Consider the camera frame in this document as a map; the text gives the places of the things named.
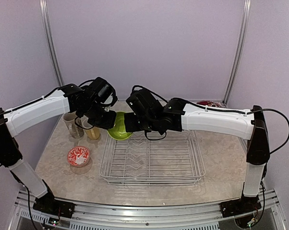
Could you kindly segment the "pale yellow mug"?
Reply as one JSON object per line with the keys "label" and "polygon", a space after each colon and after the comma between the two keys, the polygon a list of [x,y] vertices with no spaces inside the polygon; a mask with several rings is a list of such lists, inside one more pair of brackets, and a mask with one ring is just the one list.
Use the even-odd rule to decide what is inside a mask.
{"label": "pale yellow mug", "polygon": [[82,121],[82,127],[89,139],[97,140],[100,138],[100,130],[97,127],[91,125],[88,118]]}

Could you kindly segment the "white red patterned bowl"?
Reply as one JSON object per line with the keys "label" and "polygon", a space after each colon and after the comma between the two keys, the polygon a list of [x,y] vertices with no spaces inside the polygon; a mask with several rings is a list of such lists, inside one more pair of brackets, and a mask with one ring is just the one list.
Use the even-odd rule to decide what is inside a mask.
{"label": "white red patterned bowl", "polygon": [[73,167],[85,166],[90,159],[90,150],[85,146],[75,146],[67,154],[67,162]]}

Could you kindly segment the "tall white patterned mug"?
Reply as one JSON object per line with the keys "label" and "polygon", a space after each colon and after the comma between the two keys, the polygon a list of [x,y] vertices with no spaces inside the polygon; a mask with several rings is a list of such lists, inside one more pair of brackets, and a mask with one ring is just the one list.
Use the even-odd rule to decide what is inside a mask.
{"label": "tall white patterned mug", "polygon": [[79,139],[84,136],[84,130],[80,128],[81,120],[75,113],[66,113],[63,120],[72,138]]}

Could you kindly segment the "dark brown small dish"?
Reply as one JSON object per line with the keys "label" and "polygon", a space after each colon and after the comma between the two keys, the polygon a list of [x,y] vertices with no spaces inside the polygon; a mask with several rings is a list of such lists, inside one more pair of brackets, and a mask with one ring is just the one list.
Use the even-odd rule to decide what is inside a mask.
{"label": "dark brown small dish", "polygon": [[197,104],[210,107],[222,107],[220,103],[214,101],[199,101]]}

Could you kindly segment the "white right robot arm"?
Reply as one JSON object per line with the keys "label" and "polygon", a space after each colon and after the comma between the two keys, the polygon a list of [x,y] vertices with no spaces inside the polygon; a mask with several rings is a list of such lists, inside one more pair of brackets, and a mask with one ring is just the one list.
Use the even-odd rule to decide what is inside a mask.
{"label": "white right robot arm", "polygon": [[[263,211],[266,203],[264,199],[259,199],[259,191],[264,188],[263,179],[271,155],[289,141],[289,119],[276,109],[259,105],[239,110],[200,105],[178,97],[162,105],[156,96],[147,88],[133,87],[126,99],[132,110],[124,116],[126,132],[158,132],[164,135],[168,131],[203,131],[247,140],[246,174],[241,197],[221,202],[220,209],[224,218]],[[285,141],[274,150],[270,149],[265,112],[282,116],[288,125]]]}

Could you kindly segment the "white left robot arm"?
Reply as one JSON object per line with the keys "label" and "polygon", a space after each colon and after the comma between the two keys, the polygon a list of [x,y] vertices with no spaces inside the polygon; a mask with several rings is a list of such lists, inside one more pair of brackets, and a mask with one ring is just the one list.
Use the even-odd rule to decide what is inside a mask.
{"label": "white left robot arm", "polygon": [[80,85],[67,84],[46,95],[9,109],[0,108],[0,165],[7,168],[28,196],[34,196],[30,210],[59,218],[71,218],[75,204],[57,199],[35,171],[55,120],[66,113],[86,117],[102,129],[114,126],[116,113],[109,108],[118,98],[115,88],[97,77]]}

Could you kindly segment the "lime green bowl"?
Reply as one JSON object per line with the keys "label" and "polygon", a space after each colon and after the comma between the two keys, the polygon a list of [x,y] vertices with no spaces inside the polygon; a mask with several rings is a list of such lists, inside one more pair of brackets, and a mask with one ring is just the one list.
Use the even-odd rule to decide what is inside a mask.
{"label": "lime green bowl", "polygon": [[107,130],[108,135],[114,140],[127,140],[132,136],[131,132],[125,130],[124,115],[125,112],[117,112],[114,127]]}

